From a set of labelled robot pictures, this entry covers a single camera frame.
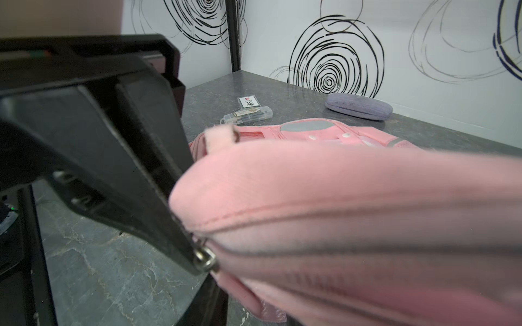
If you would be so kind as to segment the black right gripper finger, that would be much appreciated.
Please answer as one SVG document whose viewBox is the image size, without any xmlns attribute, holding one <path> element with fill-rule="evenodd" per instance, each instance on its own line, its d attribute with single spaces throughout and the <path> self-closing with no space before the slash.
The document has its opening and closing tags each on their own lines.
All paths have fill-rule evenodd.
<svg viewBox="0 0 522 326">
<path fill-rule="evenodd" d="M 209 274 L 176 326 L 226 326 L 228 293 Z"/>
</svg>

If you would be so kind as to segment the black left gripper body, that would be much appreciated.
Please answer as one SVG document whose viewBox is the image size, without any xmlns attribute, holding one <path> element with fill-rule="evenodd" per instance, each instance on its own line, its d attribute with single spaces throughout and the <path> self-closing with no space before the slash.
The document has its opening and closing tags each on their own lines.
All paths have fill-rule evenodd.
<svg viewBox="0 0 522 326">
<path fill-rule="evenodd" d="M 186 87 L 179 80 L 180 59 L 179 50 L 159 34 L 2 39 L 1 117 L 14 111 L 8 103 L 13 96 L 84 84 L 94 88 L 110 117 L 122 118 L 114 83 L 142 70 L 166 80 L 172 110 L 181 116 Z"/>
</svg>

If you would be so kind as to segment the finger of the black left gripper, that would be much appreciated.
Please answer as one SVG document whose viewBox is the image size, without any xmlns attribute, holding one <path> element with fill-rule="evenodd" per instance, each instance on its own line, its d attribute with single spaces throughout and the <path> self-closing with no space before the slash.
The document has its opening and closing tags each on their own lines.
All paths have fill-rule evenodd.
<svg viewBox="0 0 522 326">
<path fill-rule="evenodd" d="M 192 237 L 169 208 L 193 163 L 173 72 L 4 71 L 1 189 L 45 179 L 74 212 L 151 244 L 197 275 Z"/>
</svg>

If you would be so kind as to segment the clear lead refill box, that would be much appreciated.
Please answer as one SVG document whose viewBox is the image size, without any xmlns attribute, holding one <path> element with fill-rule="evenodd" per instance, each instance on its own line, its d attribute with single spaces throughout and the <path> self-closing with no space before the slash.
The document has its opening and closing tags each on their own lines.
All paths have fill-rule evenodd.
<svg viewBox="0 0 522 326">
<path fill-rule="evenodd" d="M 258 99 L 254 95 L 238 97 L 237 100 L 242 109 L 260 106 Z"/>
</svg>

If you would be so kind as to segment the clear plastic eraser case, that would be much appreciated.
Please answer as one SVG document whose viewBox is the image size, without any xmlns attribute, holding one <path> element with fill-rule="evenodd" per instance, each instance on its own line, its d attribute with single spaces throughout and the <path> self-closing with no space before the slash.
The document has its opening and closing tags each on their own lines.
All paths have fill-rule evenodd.
<svg viewBox="0 0 522 326">
<path fill-rule="evenodd" d="M 220 124 L 234 124 L 239 126 L 247 123 L 271 119 L 272 117 L 273 110 L 270 107 L 251 107 L 225 115 L 220 120 Z"/>
</svg>

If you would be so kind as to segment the pink student backpack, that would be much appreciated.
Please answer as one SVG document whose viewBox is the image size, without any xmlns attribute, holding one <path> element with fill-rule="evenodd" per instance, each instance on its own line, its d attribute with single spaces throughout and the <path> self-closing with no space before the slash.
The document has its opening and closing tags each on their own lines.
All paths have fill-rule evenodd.
<svg viewBox="0 0 522 326">
<path fill-rule="evenodd" d="M 308 119 L 207 129 L 172 212 L 254 316 L 520 325 L 521 160 Z"/>
</svg>

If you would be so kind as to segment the purple fabric glasses case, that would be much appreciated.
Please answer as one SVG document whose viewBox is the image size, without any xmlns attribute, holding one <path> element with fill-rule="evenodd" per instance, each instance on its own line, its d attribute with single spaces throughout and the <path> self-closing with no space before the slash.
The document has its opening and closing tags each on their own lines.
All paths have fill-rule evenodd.
<svg viewBox="0 0 522 326">
<path fill-rule="evenodd" d="M 372 121 L 385 121 L 393 113 L 393 107 L 383 101 L 351 94 L 331 94 L 325 101 L 327 109 Z"/>
</svg>

